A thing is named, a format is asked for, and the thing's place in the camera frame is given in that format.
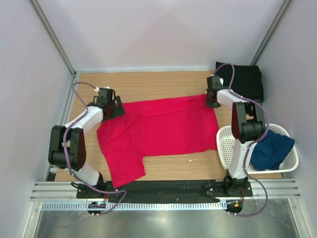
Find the red t shirt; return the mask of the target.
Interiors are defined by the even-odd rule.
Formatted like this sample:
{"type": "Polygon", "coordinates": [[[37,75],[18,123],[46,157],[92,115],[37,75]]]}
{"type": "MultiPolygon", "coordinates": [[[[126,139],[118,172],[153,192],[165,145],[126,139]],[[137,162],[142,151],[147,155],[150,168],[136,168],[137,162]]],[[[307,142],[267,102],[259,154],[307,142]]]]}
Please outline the red t shirt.
{"type": "Polygon", "coordinates": [[[216,150],[218,123],[204,94],[125,103],[125,115],[97,130],[115,188],[143,177],[145,156],[216,150]]]}

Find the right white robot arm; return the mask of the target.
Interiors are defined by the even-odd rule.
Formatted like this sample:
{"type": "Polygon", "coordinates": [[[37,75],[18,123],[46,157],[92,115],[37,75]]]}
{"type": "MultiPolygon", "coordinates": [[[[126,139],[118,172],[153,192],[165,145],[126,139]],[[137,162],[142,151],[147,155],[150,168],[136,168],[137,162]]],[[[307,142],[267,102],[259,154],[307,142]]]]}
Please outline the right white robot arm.
{"type": "Polygon", "coordinates": [[[231,133],[235,138],[233,159],[225,177],[223,181],[208,182],[207,195],[212,198],[239,196],[248,188],[251,151],[267,134],[267,117],[260,100],[245,98],[224,87],[219,76],[209,76],[207,85],[207,107],[225,105],[231,109],[231,133]]]}

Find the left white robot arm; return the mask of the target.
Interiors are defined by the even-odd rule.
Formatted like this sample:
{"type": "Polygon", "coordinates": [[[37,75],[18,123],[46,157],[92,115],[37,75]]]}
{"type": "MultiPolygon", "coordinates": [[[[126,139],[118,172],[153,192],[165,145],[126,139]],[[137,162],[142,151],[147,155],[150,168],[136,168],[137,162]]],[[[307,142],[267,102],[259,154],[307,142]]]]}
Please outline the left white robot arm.
{"type": "Polygon", "coordinates": [[[48,161],[50,165],[67,170],[71,176],[88,188],[94,198],[105,192],[101,173],[87,162],[86,134],[98,123],[125,115],[121,98],[115,90],[104,87],[94,88],[97,95],[84,111],[65,125],[55,125],[51,129],[48,161]]]}

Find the folded black t shirt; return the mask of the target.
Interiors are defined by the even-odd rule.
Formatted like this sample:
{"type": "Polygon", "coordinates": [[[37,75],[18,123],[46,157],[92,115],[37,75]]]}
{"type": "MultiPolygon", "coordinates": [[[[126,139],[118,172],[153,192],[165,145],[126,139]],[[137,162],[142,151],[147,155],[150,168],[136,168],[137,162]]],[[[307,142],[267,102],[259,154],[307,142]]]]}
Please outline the folded black t shirt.
{"type": "MultiPolygon", "coordinates": [[[[262,73],[258,66],[233,65],[235,68],[234,80],[231,89],[252,100],[264,101],[262,73]]],[[[228,87],[232,78],[232,66],[225,65],[215,73],[223,79],[223,86],[228,87]]]]}

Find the white plastic laundry basket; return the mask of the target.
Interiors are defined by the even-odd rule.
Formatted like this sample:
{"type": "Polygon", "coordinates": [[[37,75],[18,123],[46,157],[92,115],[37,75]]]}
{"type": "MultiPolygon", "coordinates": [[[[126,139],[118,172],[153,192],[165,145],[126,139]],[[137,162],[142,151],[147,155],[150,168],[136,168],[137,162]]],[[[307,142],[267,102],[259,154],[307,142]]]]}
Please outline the white plastic laundry basket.
{"type": "MultiPolygon", "coordinates": [[[[224,126],[219,129],[216,135],[216,144],[218,149],[219,158],[222,167],[227,170],[232,162],[234,148],[235,148],[235,138],[231,132],[231,126],[224,126]]],[[[248,173],[251,175],[255,174],[273,174],[273,173],[286,173],[291,172],[297,168],[299,164],[299,157],[297,154],[296,147],[293,146],[292,150],[287,154],[283,162],[279,165],[278,170],[265,170],[258,171],[250,163],[248,166],[248,173]]]]}

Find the blue t shirt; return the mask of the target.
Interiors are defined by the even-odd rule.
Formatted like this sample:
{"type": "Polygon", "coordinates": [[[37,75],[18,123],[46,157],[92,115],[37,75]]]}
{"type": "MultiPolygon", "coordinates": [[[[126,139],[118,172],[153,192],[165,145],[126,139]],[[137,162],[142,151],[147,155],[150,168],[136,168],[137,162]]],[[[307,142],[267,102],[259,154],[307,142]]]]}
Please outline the blue t shirt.
{"type": "Polygon", "coordinates": [[[258,171],[279,170],[294,144],[294,139],[269,130],[254,147],[250,162],[258,171]]]}

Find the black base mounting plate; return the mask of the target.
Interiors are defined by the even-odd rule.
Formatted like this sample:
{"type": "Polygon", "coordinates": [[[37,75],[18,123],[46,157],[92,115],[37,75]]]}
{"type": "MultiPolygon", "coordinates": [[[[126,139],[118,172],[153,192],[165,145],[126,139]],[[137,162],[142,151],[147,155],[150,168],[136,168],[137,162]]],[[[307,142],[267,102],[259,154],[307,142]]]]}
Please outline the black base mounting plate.
{"type": "Polygon", "coordinates": [[[77,189],[77,198],[107,198],[117,202],[132,203],[171,203],[176,199],[198,200],[218,197],[252,197],[253,192],[249,181],[242,185],[230,185],[222,180],[164,180],[164,181],[134,181],[117,189],[111,181],[98,184],[91,189],[82,183],[72,182],[77,189]]]}

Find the right aluminium corner post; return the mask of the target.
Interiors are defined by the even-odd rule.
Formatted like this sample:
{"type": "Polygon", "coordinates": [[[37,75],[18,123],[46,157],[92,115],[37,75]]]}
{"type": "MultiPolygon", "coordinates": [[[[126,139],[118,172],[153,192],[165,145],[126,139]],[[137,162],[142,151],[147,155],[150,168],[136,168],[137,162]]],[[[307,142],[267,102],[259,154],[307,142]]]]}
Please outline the right aluminium corner post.
{"type": "Polygon", "coordinates": [[[268,46],[270,40],[273,38],[275,32],[277,31],[280,23],[282,22],[283,18],[285,17],[287,11],[291,7],[293,0],[283,0],[280,7],[278,8],[277,13],[275,14],[268,30],[266,31],[253,59],[251,60],[250,66],[254,66],[260,60],[264,50],[268,46]]]}

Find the aluminium corner post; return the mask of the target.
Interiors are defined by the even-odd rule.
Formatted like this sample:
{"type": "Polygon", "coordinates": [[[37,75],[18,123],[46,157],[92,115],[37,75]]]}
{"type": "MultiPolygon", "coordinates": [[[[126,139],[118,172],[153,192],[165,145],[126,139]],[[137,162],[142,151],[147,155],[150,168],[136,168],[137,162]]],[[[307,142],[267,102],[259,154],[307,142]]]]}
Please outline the aluminium corner post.
{"type": "Polygon", "coordinates": [[[282,22],[283,18],[285,17],[287,11],[291,7],[293,0],[283,0],[280,7],[278,8],[277,13],[275,14],[268,30],[266,31],[253,59],[251,60],[250,66],[254,66],[260,60],[264,50],[268,46],[270,40],[273,38],[275,32],[277,31],[280,23],[282,22]]]}
{"type": "Polygon", "coordinates": [[[45,31],[47,32],[49,38],[51,39],[54,47],[56,48],[57,52],[59,53],[60,57],[62,58],[63,62],[65,63],[67,69],[71,73],[73,77],[75,77],[76,71],[73,68],[68,56],[66,55],[65,50],[63,49],[59,39],[57,38],[57,35],[55,34],[48,18],[46,17],[42,7],[40,6],[39,2],[37,0],[29,0],[29,3],[31,4],[32,8],[34,9],[36,15],[38,16],[40,22],[42,23],[45,31]]]}

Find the aluminium front rail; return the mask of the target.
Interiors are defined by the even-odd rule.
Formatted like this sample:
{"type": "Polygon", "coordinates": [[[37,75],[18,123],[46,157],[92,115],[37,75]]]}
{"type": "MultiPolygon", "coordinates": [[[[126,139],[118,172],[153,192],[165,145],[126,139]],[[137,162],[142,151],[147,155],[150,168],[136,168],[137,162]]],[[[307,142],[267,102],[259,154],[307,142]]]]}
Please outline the aluminium front rail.
{"type": "MultiPolygon", "coordinates": [[[[301,198],[298,186],[292,178],[260,179],[272,199],[301,198]]],[[[76,198],[77,189],[69,181],[36,182],[31,201],[62,201],[76,198]]]]}

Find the left aluminium corner post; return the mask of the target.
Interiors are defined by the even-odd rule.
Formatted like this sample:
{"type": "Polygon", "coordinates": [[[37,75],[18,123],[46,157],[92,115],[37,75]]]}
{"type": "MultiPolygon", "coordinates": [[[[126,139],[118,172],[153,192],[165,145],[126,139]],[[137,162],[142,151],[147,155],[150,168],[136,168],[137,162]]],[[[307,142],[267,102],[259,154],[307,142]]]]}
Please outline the left aluminium corner post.
{"type": "Polygon", "coordinates": [[[48,18],[46,17],[42,7],[40,6],[39,2],[37,0],[29,0],[29,3],[31,4],[32,8],[34,9],[36,15],[38,16],[40,22],[42,23],[45,31],[47,32],[49,38],[51,39],[54,47],[56,48],[57,52],[59,53],[60,57],[62,58],[63,62],[65,63],[67,69],[71,73],[73,77],[75,77],[76,71],[73,68],[68,56],[66,55],[65,50],[63,49],[59,39],[57,38],[57,35],[55,34],[48,18]]]}

